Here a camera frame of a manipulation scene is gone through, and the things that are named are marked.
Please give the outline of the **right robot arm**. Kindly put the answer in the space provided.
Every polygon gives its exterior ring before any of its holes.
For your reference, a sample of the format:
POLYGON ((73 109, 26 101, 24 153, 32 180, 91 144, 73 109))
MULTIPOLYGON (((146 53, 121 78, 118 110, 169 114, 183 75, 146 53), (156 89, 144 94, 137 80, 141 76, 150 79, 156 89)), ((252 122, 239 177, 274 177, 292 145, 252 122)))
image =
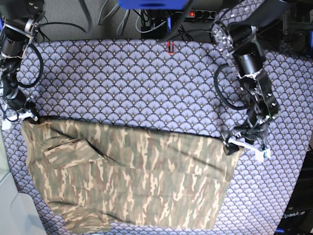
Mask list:
POLYGON ((35 103, 22 91, 34 87, 40 80, 44 62, 33 40, 45 15, 43 0, 2 0, 0 2, 0 97, 5 102, 3 120, 15 122, 39 121, 35 103), (31 48, 39 59, 39 74, 34 82, 17 80, 23 56, 31 48))

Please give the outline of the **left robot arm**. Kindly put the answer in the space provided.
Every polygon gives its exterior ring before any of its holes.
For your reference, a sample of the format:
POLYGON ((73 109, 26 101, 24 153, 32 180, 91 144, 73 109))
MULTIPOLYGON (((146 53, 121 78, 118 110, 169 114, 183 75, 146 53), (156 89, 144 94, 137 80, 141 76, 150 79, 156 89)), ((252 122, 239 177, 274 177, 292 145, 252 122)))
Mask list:
POLYGON ((265 0, 242 21, 225 24, 221 18, 212 30, 214 40, 233 59, 241 89, 250 97, 247 106, 235 106, 222 94, 218 85, 220 72, 228 65, 220 65, 214 76, 214 86, 220 99, 234 110, 247 110, 247 118, 240 126, 222 133, 224 151, 230 155, 245 147, 256 156, 269 157, 266 146, 268 126, 280 113, 280 106, 273 95, 268 73, 264 69, 265 54, 257 41, 257 30, 269 25, 289 8, 294 0, 265 0))

